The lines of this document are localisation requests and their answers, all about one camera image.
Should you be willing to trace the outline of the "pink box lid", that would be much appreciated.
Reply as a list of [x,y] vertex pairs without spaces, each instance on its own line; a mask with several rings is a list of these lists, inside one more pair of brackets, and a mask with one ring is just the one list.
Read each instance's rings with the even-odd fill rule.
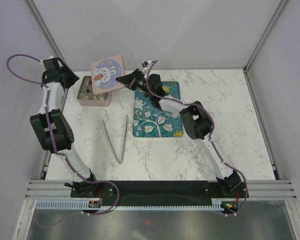
[[118,54],[94,62],[91,65],[92,92],[101,95],[123,89],[125,86],[116,78],[125,76],[123,56]]

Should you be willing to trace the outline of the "metal serving tongs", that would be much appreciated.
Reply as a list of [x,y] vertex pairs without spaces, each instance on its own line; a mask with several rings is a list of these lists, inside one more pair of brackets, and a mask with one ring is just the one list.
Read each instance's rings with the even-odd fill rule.
[[108,124],[106,123],[106,121],[102,120],[102,125],[107,140],[109,142],[110,149],[112,150],[115,160],[119,165],[122,165],[125,159],[127,137],[128,137],[128,123],[129,123],[129,116],[126,114],[124,118],[124,125],[122,126],[121,129],[119,129],[119,133],[115,135],[108,130]]

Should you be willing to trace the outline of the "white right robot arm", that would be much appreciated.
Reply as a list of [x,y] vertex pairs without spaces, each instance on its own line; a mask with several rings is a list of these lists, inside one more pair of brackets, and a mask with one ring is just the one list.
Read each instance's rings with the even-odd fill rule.
[[117,77],[115,80],[129,90],[139,89],[143,91],[156,109],[180,116],[187,136],[197,142],[209,159],[219,182],[218,191],[223,197],[231,197],[236,193],[240,184],[243,184],[244,189],[247,188],[246,179],[242,172],[225,161],[216,141],[213,140],[212,133],[215,124],[211,115],[199,101],[181,102],[163,89],[160,75],[148,74],[145,76],[138,68],[130,74]]

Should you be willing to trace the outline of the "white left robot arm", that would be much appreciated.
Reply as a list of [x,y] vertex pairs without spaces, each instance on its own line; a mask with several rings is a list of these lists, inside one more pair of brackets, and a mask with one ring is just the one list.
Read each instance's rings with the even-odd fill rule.
[[41,147],[58,157],[72,175],[72,183],[65,186],[95,197],[100,186],[75,149],[73,130],[61,110],[65,90],[79,77],[59,57],[50,56],[42,63],[45,68],[41,79],[43,99],[38,113],[30,117],[30,124]]

